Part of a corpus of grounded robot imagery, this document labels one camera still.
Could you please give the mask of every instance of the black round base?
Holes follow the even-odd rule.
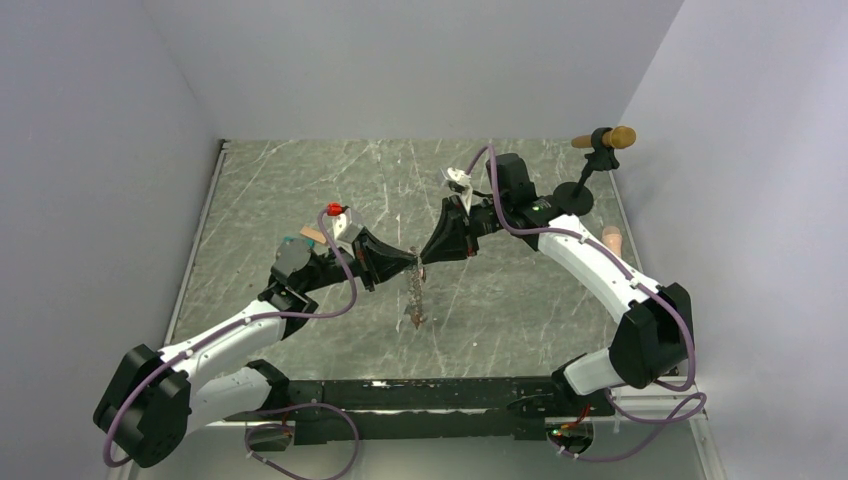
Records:
[[[581,187],[577,196],[573,196],[576,187],[576,182],[560,184],[554,190],[554,201],[556,201],[557,206],[565,213],[582,217],[592,211],[592,206],[595,204],[595,197],[586,187]]]

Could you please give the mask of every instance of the wooden object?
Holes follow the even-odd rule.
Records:
[[[621,258],[621,230],[618,227],[605,227],[601,234],[601,243],[612,250],[618,258]]]
[[[601,138],[605,147],[617,149],[627,148],[636,143],[636,131],[630,127],[620,125],[605,133]],[[571,141],[574,148],[592,148],[592,136],[581,135]]]
[[[315,230],[312,227],[304,226],[303,228],[300,229],[300,234],[303,235],[306,238],[315,240],[316,242],[320,243],[321,245],[327,245],[327,239],[324,238],[324,235],[321,232],[319,232],[318,230]]]

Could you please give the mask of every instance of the white wall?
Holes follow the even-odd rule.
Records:
[[[622,122],[649,273],[692,293],[729,477],[848,471],[848,4],[687,0]]]
[[[225,138],[614,123],[682,0],[145,0]]]
[[[6,1],[0,45],[0,477],[103,478],[92,414],[164,338],[216,139],[138,1]]]

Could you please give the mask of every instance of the gray marble surface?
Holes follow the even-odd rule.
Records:
[[[238,312],[266,284],[285,236],[315,225],[338,201],[358,210],[386,243],[423,247],[438,220],[440,168],[466,167],[486,140],[303,140],[230,142],[172,342],[196,335]],[[576,180],[585,161],[565,140],[500,140],[498,153],[527,162],[537,192]],[[489,191],[482,163],[475,188]],[[595,208],[583,217],[600,237],[615,225],[625,234],[612,182],[588,182]],[[608,345],[615,323],[589,291],[553,260],[505,232],[480,240],[467,261],[427,267],[424,311],[416,330],[403,315],[403,275],[360,295],[348,314],[312,320],[252,358],[265,358],[294,379],[428,378],[548,375],[574,356]],[[327,312],[344,306],[349,287],[310,296]]]

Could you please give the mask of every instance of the red cap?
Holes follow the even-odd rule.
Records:
[[[327,215],[331,217],[338,217],[342,212],[344,212],[344,207],[336,202],[327,205]]]

